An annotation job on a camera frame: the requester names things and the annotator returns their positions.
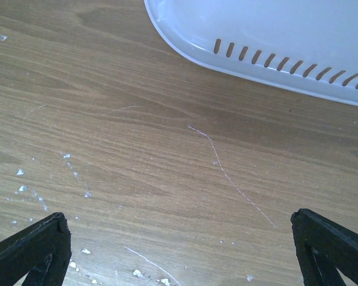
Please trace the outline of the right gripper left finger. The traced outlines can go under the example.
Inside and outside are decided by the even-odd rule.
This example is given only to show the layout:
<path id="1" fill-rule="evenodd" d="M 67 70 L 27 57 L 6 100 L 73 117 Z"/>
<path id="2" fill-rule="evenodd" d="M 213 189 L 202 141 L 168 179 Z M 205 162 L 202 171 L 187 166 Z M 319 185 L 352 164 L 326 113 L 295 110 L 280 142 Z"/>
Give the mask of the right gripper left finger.
<path id="1" fill-rule="evenodd" d="M 67 219 L 55 212 L 0 242 L 0 285 L 62 285 L 71 255 Z"/>

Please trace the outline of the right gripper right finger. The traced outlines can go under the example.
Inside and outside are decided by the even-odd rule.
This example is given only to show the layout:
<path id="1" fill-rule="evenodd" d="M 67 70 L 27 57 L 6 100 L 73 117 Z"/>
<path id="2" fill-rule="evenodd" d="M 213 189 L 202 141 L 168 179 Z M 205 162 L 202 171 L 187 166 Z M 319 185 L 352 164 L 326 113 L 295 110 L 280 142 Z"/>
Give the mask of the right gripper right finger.
<path id="1" fill-rule="evenodd" d="M 358 285 L 358 234 L 309 210 L 291 216 L 296 256 L 304 285 Z"/>

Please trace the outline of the white plastic basin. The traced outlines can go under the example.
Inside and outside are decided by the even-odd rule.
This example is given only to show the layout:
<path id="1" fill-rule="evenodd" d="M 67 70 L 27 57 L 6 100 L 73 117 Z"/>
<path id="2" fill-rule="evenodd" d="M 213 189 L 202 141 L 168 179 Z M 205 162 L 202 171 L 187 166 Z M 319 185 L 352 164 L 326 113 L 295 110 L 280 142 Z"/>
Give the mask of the white plastic basin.
<path id="1" fill-rule="evenodd" d="M 358 1 L 146 1 L 162 39 L 211 70 L 358 106 Z"/>

